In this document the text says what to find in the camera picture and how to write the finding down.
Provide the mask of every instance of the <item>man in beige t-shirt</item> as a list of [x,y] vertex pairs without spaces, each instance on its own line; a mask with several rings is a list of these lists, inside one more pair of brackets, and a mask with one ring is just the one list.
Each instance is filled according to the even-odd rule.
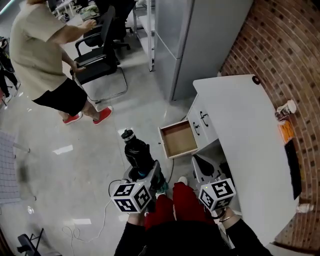
[[38,105],[58,110],[65,124],[79,120],[83,112],[98,125],[110,116],[112,108],[97,112],[88,102],[86,92],[67,78],[62,61],[75,73],[83,68],[78,68],[60,47],[79,39],[96,21],[87,20],[81,26],[66,25],[55,18],[45,2],[27,0],[13,22],[10,57],[15,72],[29,97]]

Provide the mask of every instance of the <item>gray floor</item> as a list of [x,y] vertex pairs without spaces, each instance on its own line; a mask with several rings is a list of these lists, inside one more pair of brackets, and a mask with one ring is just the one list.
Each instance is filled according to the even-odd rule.
[[[70,21],[80,24],[78,16]],[[150,144],[151,154],[158,159],[168,177],[172,161],[165,158],[158,127],[178,122],[192,103],[185,100],[169,104],[148,70],[147,56],[133,35],[126,39],[131,50],[118,52],[129,90],[127,94],[98,105],[113,106],[113,115],[95,126],[88,117],[64,125],[58,113],[33,103],[21,86],[18,94],[0,110],[0,129],[17,136],[31,153],[17,150],[16,169],[23,201],[1,206],[0,226],[13,252],[18,254],[17,236],[39,232],[44,228],[41,250],[58,251],[71,256],[70,237],[63,226],[81,230],[80,238],[89,240],[98,235],[103,224],[104,207],[109,201],[108,185],[121,179],[129,166],[124,155],[125,144],[120,137],[125,128],[133,128],[136,136]],[[71,58],[77,57],[74,43],[64,47]],[[89,51],[81,47],[82,52]],[[92,98],[121,90],[119,74],[103,77],[87,86]],[[175,161],[170,185],[181,175],[190,175],[190,156]],[[34,214],[28,214],[28,206]],[[122,235],[127,214],[118,212],[111,203],[106,209],[105,228],[100,238],[90,243],[73,240],[76,256],[112,256]]]

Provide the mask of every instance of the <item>red sneaker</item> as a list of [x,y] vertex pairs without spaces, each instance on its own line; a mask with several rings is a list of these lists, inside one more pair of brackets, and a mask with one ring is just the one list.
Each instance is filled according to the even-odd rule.
[[69,116],[69,118],[65,121],[65,120],[62,120],[63,121],[63,123],[65,124],[65,125],[68,125],[68,124],[71,124],[71,123],[73,123],[73,122],[75,122],[75,121],[78,121],[80,118],[82,118],[82,112],[79,112],[78,114],[76,114],[75,116]]
[[105,109],[103,109],[101,112],[100,112],[100,118],[99,120],[95,121],[93,120],[93,123],[97,126],[99,124],[101,124],[101,122],[103,120],[106,120],[108,117],[111,116],[111,113],[112,113],[112,110],[113,110],[113,107],[112,106],[107,106]]

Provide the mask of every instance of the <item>black sleeve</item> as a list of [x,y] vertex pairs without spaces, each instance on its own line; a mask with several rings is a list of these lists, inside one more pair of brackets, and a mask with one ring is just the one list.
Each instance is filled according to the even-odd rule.
[[145,227],[126,223],[114,256],[138,256],[145,246]]
[[230,237],[238,256],[247,256],[252,253],[259,256],[272,256],[242,219],[228,228],[226,234]]

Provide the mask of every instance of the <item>drawer handle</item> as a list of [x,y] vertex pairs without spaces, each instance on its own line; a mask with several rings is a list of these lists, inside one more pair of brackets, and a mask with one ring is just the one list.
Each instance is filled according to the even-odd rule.
[[195,125],[196,123],[193,122],[193,127],[194,127],[194,130],[196,132],[196,134],[198,134],[198,136],[200,135],[200,133],[197,132],[197,129],[199,128],[199,124],[198,125]]
[[206,127],[209,126],[209,124],[206,124],[205,121],[204,121],[204,118],[205,118],[205,116],[207,116],[207,115],[208,115],[208,114],[202,115],[202,111],[200,111],[201,120],[202,120],[202,122],[204,123],[204,125],[205,125]]

